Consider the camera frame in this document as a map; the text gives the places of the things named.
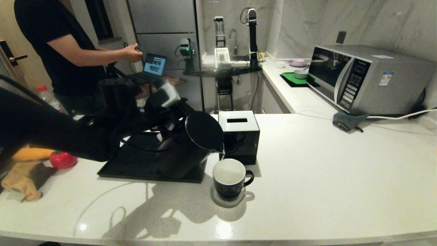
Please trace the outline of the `person's bare hand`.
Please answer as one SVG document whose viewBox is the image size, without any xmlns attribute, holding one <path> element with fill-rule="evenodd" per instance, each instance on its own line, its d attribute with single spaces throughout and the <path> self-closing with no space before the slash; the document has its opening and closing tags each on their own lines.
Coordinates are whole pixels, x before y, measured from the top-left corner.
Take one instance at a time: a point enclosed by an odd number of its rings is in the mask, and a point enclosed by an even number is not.
<svg viewBox="0 0 437 246">
<path fill-rule="evenodd" d="M 139 45 L 133 44 L 124 47 L 122 50 L 122 60 L 127 60 L 129 62 L 139 62 L 142 59 L 143 53 L 139 48 Z"/>
</svg>

